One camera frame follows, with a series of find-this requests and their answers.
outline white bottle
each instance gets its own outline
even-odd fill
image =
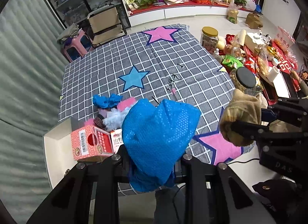
[[[219,55],[219,49],[216,48],[216,50],[213,53],[213,57],[219,62],[221,63],[223,58]]]

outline fluffy white cloth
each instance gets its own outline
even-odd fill
[[[107,113],[107,117],[103,119],[103,123],[106,126],[106,130],[108,132],[112,130],[116,130],[119,128],[122,128],[122,123],[124,121],[125,116],[128,114],[129,110],[133,107],[127,107],[124,109],[124,111],[120,112],[116,108],[112,108],[111,111]]]

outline wire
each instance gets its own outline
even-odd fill
[[[186,184],[179,187],[179,190],[177,190],[177,192],[175,193],[175,195],[174,195],[174,197],[173,197],[173,200],[172,200],[173,206],[174,206],[174,210],[175,210],[175,214],[176,214],[176,216],[177,216],[177,222],[178,222],[178,224],[181,224],[181,221],[180,221],[179,214],[178,214],[178,212],[177,212],[177,207],[175,206],[175,197],[176,197],[176,195],[178,194],[178,192],[181,190],[181,188],[184,187],[184,186],[186,186]]]
[[[252,160],[260,160],[260,159],[259,158],[254,158],[254,159],[250,159],[248,161],[234,161],[234,162],[228,163],[228,165],[231,165],[233,163],[248,163],[248,162],[250,162]]]

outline red and pink box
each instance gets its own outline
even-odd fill
[[[74,160],[113,155],[110,133],[93,125],[84,126],[70,135]]]

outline pink plastic stool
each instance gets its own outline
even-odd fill
[[[86,53],[92,50],[92,40],[80,29],[79,35],[73,38],[71,44],[64,48],[63,54],[69,62],[72,62],[79,57],[83,58]]]

